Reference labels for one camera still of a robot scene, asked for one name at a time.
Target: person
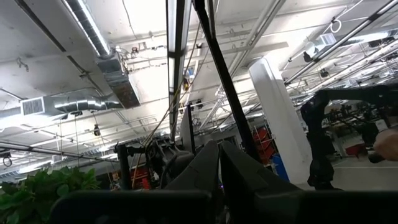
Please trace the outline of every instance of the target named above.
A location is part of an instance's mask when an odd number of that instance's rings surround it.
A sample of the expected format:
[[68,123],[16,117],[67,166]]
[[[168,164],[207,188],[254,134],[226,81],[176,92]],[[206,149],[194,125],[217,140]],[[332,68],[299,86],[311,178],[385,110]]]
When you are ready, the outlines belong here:
[[374,150],[388,161],[398,161],[398,129],[380,132],[373,145]]

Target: ventilation duct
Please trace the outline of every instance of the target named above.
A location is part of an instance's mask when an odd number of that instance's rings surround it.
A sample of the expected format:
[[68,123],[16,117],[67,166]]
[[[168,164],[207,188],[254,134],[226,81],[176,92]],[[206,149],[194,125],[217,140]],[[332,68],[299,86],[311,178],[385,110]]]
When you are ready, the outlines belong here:
[[104,78],[125,109],[140,106],[135,86],[129,81],[125,64],[121,63],[104,37],[83,0],[63,0],[64,4],[85,33],[99,60],[97,65]]
[[127,68],[125,64],[119,61],[117,56],[107,60],[98,60],[97,65],[109,87],[125,109],[141,105],[138,91],[129,80]]
[[18,126],[37,118],[55,120],[76,111],[100,111],[123,108],[116,97],[109,96],[41,96],[22,100],[21,106],[0,111],[0,129]]
[[94,22],[87,5],[83,0],[63,0],[64,4],[85,33],[91,46],[94,48],[99,58],[112,57],[113,50],[109,47],[100,30]]

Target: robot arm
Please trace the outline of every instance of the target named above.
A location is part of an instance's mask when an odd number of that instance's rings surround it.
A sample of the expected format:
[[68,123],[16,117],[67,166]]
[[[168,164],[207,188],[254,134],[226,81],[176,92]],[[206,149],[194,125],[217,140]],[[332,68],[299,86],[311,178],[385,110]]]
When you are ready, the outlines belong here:
[[[318,91],[313,98],[306,102],[300,109],[302,117],[308,126],[308,140],[311,145],[313,161],[310,167],[308,184],[316,189],[332,189],[330,182],[333,180],[334,170],[323,151],[322,141],[325,133],[322,130],[322,120],[325,118],[325,108],[330,100],[363,100],[378,108],[394,105],[398,99],[398,85],[377,85],[364,88],[346,88],[340,90],[326,89]],[[379,157],[373,158],[374,162],[380,161]]]

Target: air vent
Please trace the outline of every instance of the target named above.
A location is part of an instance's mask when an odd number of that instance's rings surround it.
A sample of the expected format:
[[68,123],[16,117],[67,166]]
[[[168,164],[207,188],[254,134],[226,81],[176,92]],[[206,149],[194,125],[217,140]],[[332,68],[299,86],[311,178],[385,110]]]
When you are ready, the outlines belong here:
[[322,34],[319,36],[322,44],[325,46],[330,46],[336,43],[336,38],[332,33]]
[[53,155],[52,156],[52,163],[57,163],[63,161],[63,157],[61,155]]
[[21,101],[21,111],[22,115],[30,115],[30,114],[40,114],[44,113],[44,101],[43,98],[34,98],[29,100]]

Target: blue bin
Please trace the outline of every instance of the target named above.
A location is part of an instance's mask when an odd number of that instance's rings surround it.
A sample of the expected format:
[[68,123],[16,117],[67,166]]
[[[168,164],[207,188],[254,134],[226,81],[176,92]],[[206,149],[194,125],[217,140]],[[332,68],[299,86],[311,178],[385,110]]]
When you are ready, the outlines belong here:
[[287,176],[286,169],[284,166],[284,163],[282,162],[282,158],[280,157],[279,153],[276,153],[272,156],[272,161],[275,164],[275,171],[278,174],[278,176],[288,182],[289,177]]

